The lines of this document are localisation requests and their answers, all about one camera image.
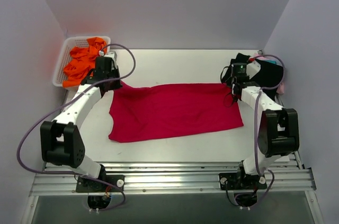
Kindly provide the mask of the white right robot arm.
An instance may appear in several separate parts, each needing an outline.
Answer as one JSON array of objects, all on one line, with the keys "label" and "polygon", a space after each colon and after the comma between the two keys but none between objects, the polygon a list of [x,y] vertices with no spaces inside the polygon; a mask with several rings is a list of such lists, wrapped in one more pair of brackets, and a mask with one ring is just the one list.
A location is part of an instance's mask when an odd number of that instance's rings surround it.
[{"label": "white right robot arm", "polygon": [[231,93],[233,97],[254,110],[254,153],[242,161],[242,171],[235,175],[241,188],[254,183],[254,175],[262,176],[277,159],[299,149],[298,113],[286,109],[272,100],[264,89],[250,81],[250,64],[230,65]]}]

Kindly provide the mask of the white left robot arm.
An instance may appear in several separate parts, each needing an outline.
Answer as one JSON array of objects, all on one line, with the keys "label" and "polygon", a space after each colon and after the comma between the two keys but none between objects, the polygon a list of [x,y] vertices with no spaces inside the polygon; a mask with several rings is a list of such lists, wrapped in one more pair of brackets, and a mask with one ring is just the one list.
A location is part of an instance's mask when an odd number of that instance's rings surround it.
[{"label": "white left robot arm", "polygon": [[[80,127],[93,106],[103,95],[122,87],[116,78],[120,77],[116,61],[111,57],[99,56],[95,68],[81,81],[72,104],[67,106],[53,121],[45,121],[40,126],[41,153],[43,161],[57,166],[66,166],[73,172],[88,176],[88,186],[95,192],[106,188],[107,179],[103,167],[85,154]],[[100,83],[90,90],[90,85],[105,79],[115,79]]]}]

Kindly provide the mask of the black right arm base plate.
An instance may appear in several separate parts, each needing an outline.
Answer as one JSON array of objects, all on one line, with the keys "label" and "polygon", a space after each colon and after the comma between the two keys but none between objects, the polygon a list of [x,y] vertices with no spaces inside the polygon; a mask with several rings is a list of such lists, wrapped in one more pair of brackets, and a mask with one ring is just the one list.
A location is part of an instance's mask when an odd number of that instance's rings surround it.
[{"label": "black right arm base plate", "polygon": [[239,173],[219,173],[221,190],[263,190],[267,188],[264,179],[258,175],[241,175]]}]

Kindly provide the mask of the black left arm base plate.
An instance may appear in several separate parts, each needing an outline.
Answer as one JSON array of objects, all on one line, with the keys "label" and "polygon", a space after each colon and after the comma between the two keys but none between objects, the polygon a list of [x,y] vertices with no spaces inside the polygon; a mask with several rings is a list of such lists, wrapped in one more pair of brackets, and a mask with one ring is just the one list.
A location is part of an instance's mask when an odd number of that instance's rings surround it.
[{"label": "black left arm base plate", "polygon": [[104,183],[79,177],[75,191],[77,193],[120,192],[123,191],[124,184],[125,176],[121,174],[107,175]]}]

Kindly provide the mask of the crimson red t-shirt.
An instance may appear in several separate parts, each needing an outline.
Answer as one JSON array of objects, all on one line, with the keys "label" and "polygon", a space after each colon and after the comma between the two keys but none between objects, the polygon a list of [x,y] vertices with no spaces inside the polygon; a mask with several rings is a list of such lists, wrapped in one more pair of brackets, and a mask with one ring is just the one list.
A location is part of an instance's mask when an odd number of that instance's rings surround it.
[{"label": "crimson red t-shirt", "polygon": [[242,127],[238,104],[221,83],[165,84],[114,91],[111,141],[139,142]]}]

